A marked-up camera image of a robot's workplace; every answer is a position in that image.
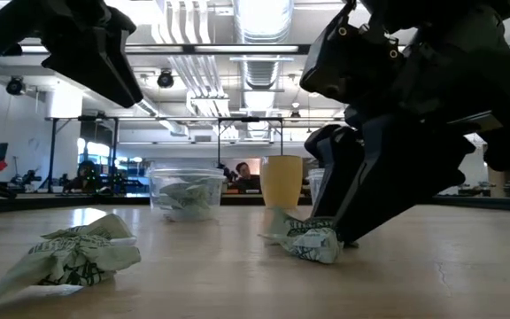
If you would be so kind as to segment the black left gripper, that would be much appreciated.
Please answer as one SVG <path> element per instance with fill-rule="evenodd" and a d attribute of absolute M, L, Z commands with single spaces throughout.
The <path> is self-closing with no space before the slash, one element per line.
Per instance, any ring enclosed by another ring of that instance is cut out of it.
<path fill-rule="evenodd" d="M 23 54 L 21 42 L 37 38 L 49 52 L 42 66 L 130 108 L 143 99 L 119 52 L 107 45 L 136 31 L 134 22 L 105 0 L 10 0 L 0 9 L 0 56 Z"/>

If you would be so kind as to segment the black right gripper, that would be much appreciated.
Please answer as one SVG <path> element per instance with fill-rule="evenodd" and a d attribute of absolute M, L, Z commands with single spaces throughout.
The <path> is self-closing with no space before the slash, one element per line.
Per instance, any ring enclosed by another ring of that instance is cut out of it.
<path fill-rule="evenodd" d="M 301 87 L 362 121 L 407 113 L 442 125 L 490 113 L 496 124 L 477 129 L 484 158 L 509 171 L 510 2 L 367 2 L 369 19 L 358 27 L 356 8 L 345 3 L 311 45 Z M 335 217 L 346 244 L 464 183 L 459 166 L 475 150 L 461 133 L 405 116 L 368 121 L 362 135 L 364 151 L 359 134 L 337 124 L 304 144 L 324 169 L 312 217 Z"/>

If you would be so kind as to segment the clear plastic container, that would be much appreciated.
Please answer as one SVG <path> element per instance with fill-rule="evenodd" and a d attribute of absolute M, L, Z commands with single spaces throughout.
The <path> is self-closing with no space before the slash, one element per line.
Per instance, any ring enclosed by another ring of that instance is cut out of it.
<path fill-rule="evenodd" d="M 222 188 L 224 186 L 224 182 L 226 181 L 226 177 L 224 176 L 223 171 L 217 168 L 162 168 L 152 170 L 149 173 L 150 200 L 152 200 L 154 197 L 157 197 L 158 191 L 168 184 L 177 183 L 179 180 L 195 180 L 203 177 L 215 178 L 222 181 L 220 195 L 215 200 L 214 204 L 210 206 L 212 208 L 212 219 L 214 219 L 220 207 Z M 153 209 L 151 207 L 151 211 L 153 213 L 159 213 L 163 216 L 163 214 L 158 209 Z"/>
<path fill-rule="evenodd" d="M 307 181 L 309 182 L 312 204 L 318 202 L 318 195 L 321 191 L 321 183 L 325 173 L 324 168 L 314 168 L 308 172 Z"/>

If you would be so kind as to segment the yellow orange cup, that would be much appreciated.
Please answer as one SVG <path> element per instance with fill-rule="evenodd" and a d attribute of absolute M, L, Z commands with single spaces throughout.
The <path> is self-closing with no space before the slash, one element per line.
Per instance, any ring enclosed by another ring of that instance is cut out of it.
<path fill-rule="evenodd" d="M 266 207 L 297 207 L 303 181 L 302 158 L 292 155 L 263 157 L 259 165 L 259 175 Z"/>

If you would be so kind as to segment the person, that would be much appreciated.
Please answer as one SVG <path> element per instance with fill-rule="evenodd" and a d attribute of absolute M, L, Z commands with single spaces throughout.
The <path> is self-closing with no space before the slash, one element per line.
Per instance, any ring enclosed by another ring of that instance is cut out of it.
<path fill-rule="evenodd" d="M 97 165 L 91 160 L 84 160 L 79 164 L 77 176 L 71 180 L 64 188 L 64 193 L 82 192 L 95 193 L 102 188 L 102 180 Z"/>
<path fill-rule="evenodd" d="M 261 191 L 260 177 L 251 173 L 250 167 L 246 162 L 240 162 L 236 165 L 238 177 L 235 182 L 236 188 L 243 193 L 248 191 Z"/>

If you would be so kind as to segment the black background robot arms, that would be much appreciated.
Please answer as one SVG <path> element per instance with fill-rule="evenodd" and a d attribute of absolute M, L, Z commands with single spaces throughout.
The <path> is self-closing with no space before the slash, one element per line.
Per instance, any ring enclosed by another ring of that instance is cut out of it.
<path fill-rule="evenodd" d="M 107 176 L 102 178 L 103 186 L 116 194 L 127 193 L 127 182 L 127 171 L 115 166 L 111 167 Z"/>

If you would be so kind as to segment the black overhead crossbar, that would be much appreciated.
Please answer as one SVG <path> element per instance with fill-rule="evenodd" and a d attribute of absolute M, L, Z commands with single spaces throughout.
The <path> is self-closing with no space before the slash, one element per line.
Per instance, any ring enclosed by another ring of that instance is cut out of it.
<path fill-rule="evenodd" d="M 307 55 L 311 44 L 129 44 L 128 55 Z M 41 45 L 24 45 L 24 55 L 46 55 Z"/>

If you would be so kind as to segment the black background rig frame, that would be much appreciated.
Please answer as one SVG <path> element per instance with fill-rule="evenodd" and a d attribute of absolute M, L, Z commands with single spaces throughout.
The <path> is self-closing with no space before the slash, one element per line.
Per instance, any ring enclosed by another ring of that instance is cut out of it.
<path fill-rule="evenodd" d="M 284 140 L 283 140 L 283 130 L 284 130 L 284 122 L 285 119 L 283 117 L 257 117 L 257 116 L 244 116 L 244 117 L 218 117 L 217 121 L 217 165 L 221 163 L 221 134 L 226 131 L 228 128 L 221 129 L 221 123 L 227 121 L 229 124 L 233 124 L 235 121 L 241 121 L 242 123 L 255 123 L 265 121 L 269 126 L 273 121 L 276 121 L 280 124 L 279 135 L 281 136 L 280 140 L 280 155 L 284 154 Z"/>
<path fill-rule="evenodd" d="M 50 159 L 49 159 L 49 173 L 47 178 L 44 180 L 42 185 L 46 185 L 46 190 L 49 194 L 53 193 L 53 171 L 54 171 L 54 156 L 55 156 L 55 148 L 56 148 L 56 137 L 58 133 L 58 122 L 65 121 L 66 123 L 63 127 L 70 123 L 71 121 L 90 121 L 97 123 L 99 121 L 113 121 L 114 127 L 112 130 L 112 150 L 109 156 L 108 163 L 110 164 L 109 173 L 111 174 L 113 169 L 115 168 L 114 161 L 117 157 L 117 143 L 120 129 L 120 117 L 112 117 L 112 116 L 90 116 L 90 115 L 80 115 L 77 117 L 47 117 L 47 121 L 52 122 L 51 126 L 51 140 L 50 140 Z"/>

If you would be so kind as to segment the black metal table frame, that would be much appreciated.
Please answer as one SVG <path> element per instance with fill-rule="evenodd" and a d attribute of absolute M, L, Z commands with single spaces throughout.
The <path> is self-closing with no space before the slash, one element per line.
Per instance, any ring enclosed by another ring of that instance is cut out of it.
<path fill-rule="evenodd" d="M 0 213 L 69 206 L 147 206 L 148 197 L 84 196 L 61 194 L 19 194 L 13 199 L 0 198 Z M 510 211 L 510 198 L 436 196 L 421 205 L 459 206 Z"/>

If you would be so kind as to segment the silver ventilation duct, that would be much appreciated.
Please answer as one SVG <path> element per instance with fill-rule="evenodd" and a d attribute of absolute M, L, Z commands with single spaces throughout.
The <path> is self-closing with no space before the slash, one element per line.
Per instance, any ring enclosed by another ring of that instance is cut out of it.
<path fill-rule="evenodd" d="M 290 32 L 294 0 L 233 0 L 236 38 L 241 44 L 284 43 Z M 242 63 L 249 89 L 271 89 L 277 82 L 278 60 Z"/>

